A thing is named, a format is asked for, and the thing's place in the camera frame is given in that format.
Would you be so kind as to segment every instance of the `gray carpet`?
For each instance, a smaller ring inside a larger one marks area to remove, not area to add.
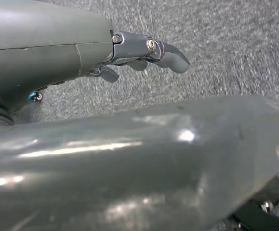
[[[211,95],[279,100],[279,0],[44,0],[107,16],[115,29],[150,34],[182,50],[182,75],[149,66],[115,68],[114,84],[81,78],[45,91],[22,123],[78,118]],[[279,206],[275,209],[279,215]],[[219,225],[214,230],[222,230]]]

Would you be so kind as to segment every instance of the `metal screw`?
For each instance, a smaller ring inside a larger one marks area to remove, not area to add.
[[[149,50],[149,51],[154,51],[155,50],[155,41],[150,38],[149,40],[147,40],[147,48]]]
[[[113,43],[120,43],[121,42],[121,38],[119,35],[113,35],[112,37]]]

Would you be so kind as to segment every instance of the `robotic hand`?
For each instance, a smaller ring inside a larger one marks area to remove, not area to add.
[[[0,125],[32,92],[79,77],[115,82],[109,65],[148,63],[183,73],[189,62],[152,36],[115,31],[104,16],[32,0],[0,0]]]

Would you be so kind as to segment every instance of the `gray robotic forearm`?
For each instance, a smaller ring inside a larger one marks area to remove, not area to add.
[[[0,124],[27,95],[75,78],[119,76],[108,65],[146,69],[148,62],[182,73],[176,47],[150,36],[114,31],[104,16],[31,0],[0,0]]]

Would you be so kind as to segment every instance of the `glossy gray plastic surface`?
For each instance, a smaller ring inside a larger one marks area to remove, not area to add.
[[[279,170],[279,103],[230,96],[0,128],[0,231],[198,231]]]
[[[0,50],[112,42],[105,16],[32,0],[0,0]]]
[[[0,106],[19,110],[29,93],[83,76],[112,48],[112,43],[88,43],[0,50]]]

